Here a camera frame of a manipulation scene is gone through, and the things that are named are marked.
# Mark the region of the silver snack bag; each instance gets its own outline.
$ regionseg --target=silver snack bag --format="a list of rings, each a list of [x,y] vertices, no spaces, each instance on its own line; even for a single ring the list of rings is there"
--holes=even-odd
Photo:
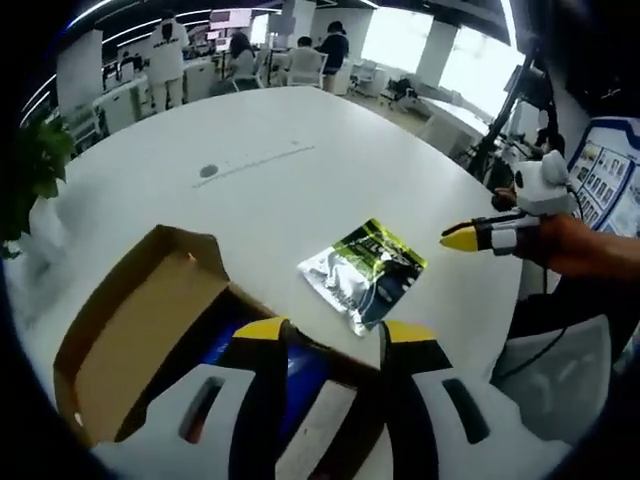
[[[298,265],[359,336],[383,320],[425,267],[424,259],[375,219]]]

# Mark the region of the wall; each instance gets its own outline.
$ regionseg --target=wall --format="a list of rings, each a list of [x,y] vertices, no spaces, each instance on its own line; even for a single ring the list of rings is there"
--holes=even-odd
[[[314,45],[327,36],[327,27],[335,20],[342,22],[349,39],[349,57],[360,58],[364,40],[367,37],[373,10],[364,8],[316,8],[311,24],[311,38]]]

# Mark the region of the table hole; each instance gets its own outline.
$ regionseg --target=table hole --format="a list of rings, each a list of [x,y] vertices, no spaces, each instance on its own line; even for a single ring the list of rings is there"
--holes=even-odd
[[[218,173],[218,167],[215,165],[207,165],[200,170],[200,177],[209,178],[213,177],[216,173]]]

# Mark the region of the person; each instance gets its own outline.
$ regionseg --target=person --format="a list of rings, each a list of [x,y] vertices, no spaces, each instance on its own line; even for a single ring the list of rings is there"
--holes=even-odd
[[[120,70],[122,70],[122,67],[124,67],[125,65],[127,65],[129,63],[133,63],[133,57],[131,56],[131,54],[128,51],[125,51],[122,54],[122,61],[120,62]]]
[[[167,92],[174,107],[183,103],[182,76],[183,50],[189,47],[189,37],[173,12],[165,10],[162,21],[149,37],[149,69],[147,78],[151,85],[157,112],[164,112]]]
[[[322,55],[311,47],[311,37],[300,37],[298,39],[298,48],[291,49],[284,68],[280,71],[280,80],[286,85],[288,72],[295,65],[295,70],[300,72],[318,72],[322,68]]]
[[[342,28],[342,22],[331,22],[327,27],[327,38],[317,50],[328,55],[327,63],[324,66],[324,90],[333,92],[333,83],[336,73],[342,67],[346,56],[349,55],[349,40],[347,32]]]
[[[242,32],[236,32],[229,42],[231,60],[228,67],[227,78],[250,77],[253,75],[255,54],[251,48],[249,39]]]

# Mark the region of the monitor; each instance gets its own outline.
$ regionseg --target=monitor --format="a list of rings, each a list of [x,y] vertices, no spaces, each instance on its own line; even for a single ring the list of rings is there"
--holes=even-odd
[[[231,17],[231,10],[212,11],[209,21],[211,23],[228,22]]]
[[[232,8],[230,10],[214,10],[211,12],[209,22],[211,30],[223,30],[225,28],[247,28],[251,26],[250,8]]]
[[[226,52],[231,45],[231,38],[217,38],[216,39],[216,52]]]

